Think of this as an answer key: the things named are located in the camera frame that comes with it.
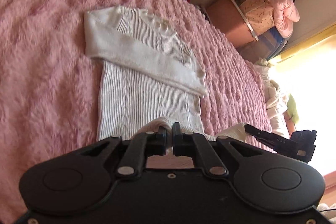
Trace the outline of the pink fluffy bed blanket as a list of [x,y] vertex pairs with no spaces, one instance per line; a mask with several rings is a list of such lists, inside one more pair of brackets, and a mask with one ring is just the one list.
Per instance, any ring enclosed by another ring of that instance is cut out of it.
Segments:
[[1,223],[26,207],[21,175],[96,140],[101,64],[86,57],[86,11],[124,5],[167,19],[206,71],[205,132],[240,122],[270,131],[263,82],[185,0],[1,0]]

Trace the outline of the blue clear storage bin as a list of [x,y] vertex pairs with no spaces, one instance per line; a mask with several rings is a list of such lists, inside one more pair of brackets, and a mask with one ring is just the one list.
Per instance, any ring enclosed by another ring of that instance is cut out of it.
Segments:
[[237,48],[243,59],[256,63],[261,59],[269,61],[277,56],[286,46],[289,38],[283,38],[276,27],[258,36],[259,40]]

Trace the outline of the terracotta storage box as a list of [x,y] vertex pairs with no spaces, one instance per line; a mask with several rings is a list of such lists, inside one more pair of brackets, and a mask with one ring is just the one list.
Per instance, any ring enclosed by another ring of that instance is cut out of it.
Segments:
[[235,48],[258,41],[231,0],[217,0],[206,8],[206,12],[211,23]]

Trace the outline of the white ruffled pillow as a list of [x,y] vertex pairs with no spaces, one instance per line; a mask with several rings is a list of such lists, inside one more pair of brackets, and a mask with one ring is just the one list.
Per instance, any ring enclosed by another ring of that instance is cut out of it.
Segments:
[[286,94],[274,80],[275,67],[266,59],[259,59],[255,69],[264,83],[266,112],[272,132],[289,138],[296,130],[299,115],[296,103],[291,94]]

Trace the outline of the floral fabric storage bag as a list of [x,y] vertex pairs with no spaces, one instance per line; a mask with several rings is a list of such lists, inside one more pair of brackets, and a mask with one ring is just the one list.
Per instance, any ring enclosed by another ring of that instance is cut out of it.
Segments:
[[234,0],[257,35],[274,27],[274,8],[267,0]]

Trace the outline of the white ribbed knit sweater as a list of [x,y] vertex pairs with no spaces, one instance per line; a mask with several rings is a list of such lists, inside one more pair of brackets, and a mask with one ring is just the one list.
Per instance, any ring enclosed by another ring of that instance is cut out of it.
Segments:
[[98,140],[139,132],[203,134],[206,73],[171,24],[144,9],[113,6],[84,15],[85,53],[102,62]]

